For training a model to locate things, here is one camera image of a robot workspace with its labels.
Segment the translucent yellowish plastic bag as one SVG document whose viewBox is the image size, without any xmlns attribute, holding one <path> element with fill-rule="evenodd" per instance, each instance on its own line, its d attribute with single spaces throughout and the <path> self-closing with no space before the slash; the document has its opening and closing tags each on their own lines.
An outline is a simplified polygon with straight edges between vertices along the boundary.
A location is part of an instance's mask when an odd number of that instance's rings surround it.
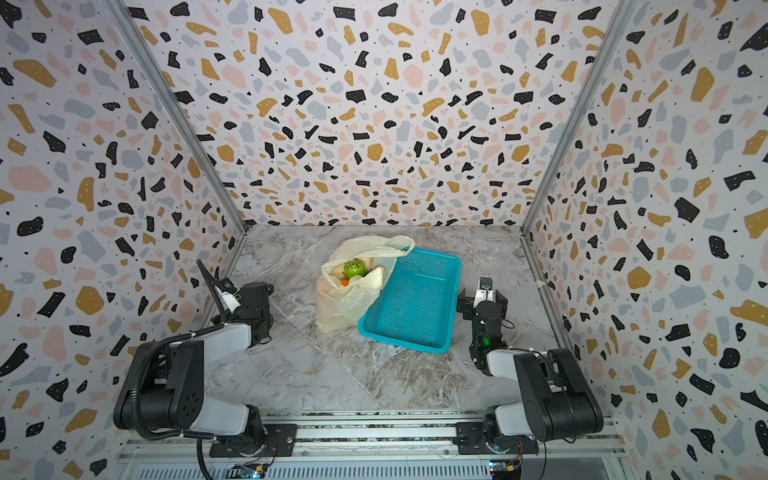
<svg viewBox="0 0 768 480">
<path fill-rule="evenodd" d="M 408 256 L 414 247 L 414 240 L 408 236 L 366 235 L 344 241 L 322 265 L 316 282 L 317 327 L 328 333 L 357 325 L 380 297 L 398 260 Z M 354 258 L 366 262 L 368 273 L 343 286 L 343 264 Z"/>
</svg>

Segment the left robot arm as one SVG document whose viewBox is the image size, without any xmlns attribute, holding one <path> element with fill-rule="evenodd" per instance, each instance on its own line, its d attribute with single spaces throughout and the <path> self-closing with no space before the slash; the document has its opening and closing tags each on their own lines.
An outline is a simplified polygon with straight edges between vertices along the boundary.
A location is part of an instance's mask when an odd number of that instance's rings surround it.
<svg viewBox="0 0 768 480">
<path fill-rule="evenodd" d="M 206 368 L 269 338 L 274 286 L 251 282 L 234 293 L 211 285 L 219 322 L 141 344 L 134 355 L 113 411 L 120 430 L 145 440 L 172 437 L 236 440 L 258 449 L 266 440 L 258 409 L 205 394 Z"/>
</svg>

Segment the green round fruit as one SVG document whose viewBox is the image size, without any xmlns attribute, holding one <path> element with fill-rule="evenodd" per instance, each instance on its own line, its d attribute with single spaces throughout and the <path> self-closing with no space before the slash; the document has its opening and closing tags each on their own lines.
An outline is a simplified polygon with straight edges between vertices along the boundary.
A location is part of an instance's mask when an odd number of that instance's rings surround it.
<svg viewBox="0 0 768 480">
<path fill-rule="evenodd" d="M 365 277 L 367 273 L 366 262 L 360 258 L 354 258 L 343 264 L 343 274 L 348 280 L 355 277 Z"/>
</svg>

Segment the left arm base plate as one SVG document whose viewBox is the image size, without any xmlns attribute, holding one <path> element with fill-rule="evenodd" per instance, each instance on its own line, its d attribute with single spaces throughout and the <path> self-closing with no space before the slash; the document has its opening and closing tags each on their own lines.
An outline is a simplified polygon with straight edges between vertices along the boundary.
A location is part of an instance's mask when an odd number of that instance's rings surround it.
<svg viewBox="0 0 768 480">
<path fill-rule="evenodd" d="M 211 458 L 238 460 L 264 457 L 290 457 L 297 438 L 298 426 L 290 423 L 268 423 L 254 433 L 221 437 L 209 449 Z"/>
</svg>

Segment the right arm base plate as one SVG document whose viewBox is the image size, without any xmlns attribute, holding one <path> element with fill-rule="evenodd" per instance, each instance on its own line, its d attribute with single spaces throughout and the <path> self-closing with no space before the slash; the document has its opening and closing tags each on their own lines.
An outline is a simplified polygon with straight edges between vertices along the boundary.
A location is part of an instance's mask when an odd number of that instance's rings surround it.
<svg viewBox="0 0 768 480">
<path fill-rule="evenodd" d="M 539 446 L 529 435 L 503 435 L 490 423 L 459 422 L 455 425 L 453 444 L 460 455 L 538 454 Z"/>
</svg>

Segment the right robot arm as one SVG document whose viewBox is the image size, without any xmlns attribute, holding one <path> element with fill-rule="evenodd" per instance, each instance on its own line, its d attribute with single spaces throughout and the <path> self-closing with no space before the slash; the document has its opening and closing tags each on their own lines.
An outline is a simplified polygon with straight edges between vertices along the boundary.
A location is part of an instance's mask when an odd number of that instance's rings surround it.
<svg viewBox="0 0 768 480">
<path fill-rule="evenodd" d="M 488 377 L 517 383 L 520 400 L 493 407 L 486 415 L 484 435 L 493 448 L 527 436 L 538 442 L 575 441 L 599 433 L 604 415 L 573 353 L 511 347 L 503 338 L 508 300 L 488 283 L 474 296 L 462 290 L 456 312 L 469 320 L 469 346 L 474 366 Z"/>
</svg>

